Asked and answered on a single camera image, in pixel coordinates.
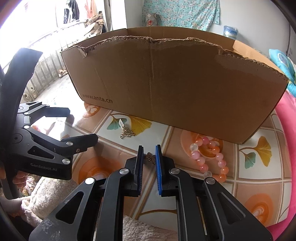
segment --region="beige blanket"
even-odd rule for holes
[[[22,218],[36,227],[75,188],[73,180],[57,180],[42,177],[31,194],[30,201],[22,201]],[[175,231],[151,226],[128,216],[123,218],[124,241],[177,241]]]

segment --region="pink cushion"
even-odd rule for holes
[[[275,109],[287,139],[292,168],[292,194],[288,217],[268,227],[274,240],[285,230],[296,213],[296,98],[286,91]]]

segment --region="ginkgo leaf pattern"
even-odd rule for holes
[[[252,166],[254,166],[254,163],[256,162],[256,154],[255,152],[250,152],[248,154],[244,154],[245,160],[244,160],[244,167],[245,169],[248,169]]]
[[[240,149],[239,151],[242,152],[244,154],[245,160],[244,160],[244,167],[246,169],[252,167],[256,161],[256,153],[255,152],[251,152],[249,154],[246,154],[243,152],[243,150],[246,149],[252,149],[257,151],[257,153],[260,156],[261,161],[263,162],[264,166],[268,166],[269,162],[270,162],[270,158],[272,156],[271,153],[271,147],[270,144],[268,143],[268,141],[266,140],[266,138],[264,136],[261,136],[258,140],[257,146],[255,147],[244,147],[242,149]]]
[[[117,130],[118,128],[121,128],[119,125],[119,120],[121,119],[123,123],[127,122],[126,118],[115,118],[112,116],[113,120],[112,122],[108,125],[107,130]]]
[[[152,123],[146,119],[133,115],[128,115],[128,117],[131,119],[131,130],[135,133],[135,136],[150,128],[152,125]]]
[[[115,118],[114,115],[125,115],[125,116],[129,117],[131,119],[131,131],[135,134],[135,136],[139,135],[140,133],[142,133],[146,129],[150,128],[152,125],[151,121],[148,121],[148,120],[140,118],[140,117],[136,117],[133,115],[126,115],[126,114],[122,114],[122,113],[115,113],[115,114],[110,115],[113,117],[113,120],[109,124],[109,126],[107,127],[107,130],[116,130],[120,127],[119,118],[118,119]],[[126,118],[121,118],[121,120],[123,123],[127,122]]]
[[[264,136],[261,136],[258,140],[258,144],[254,147],[254,150],[258,152],[264,166],[268,166],[271,158],[271,147]]]

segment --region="teal pillow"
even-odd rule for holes
[[[289,83],[287,89],[294,97],[296,97],[296,85],[294,85],[293,83]]]
[[[288,57],[278,49],[269,49],[269,56],[271,61],[284,72],[288,79],[294,82],[294,68]]]

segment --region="floral fabric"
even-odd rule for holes
[[[143,26],[146,15],[157,14],[158,26],[193,28],[207,31],[210,26],[220,24],[219,0],[145,0]]]

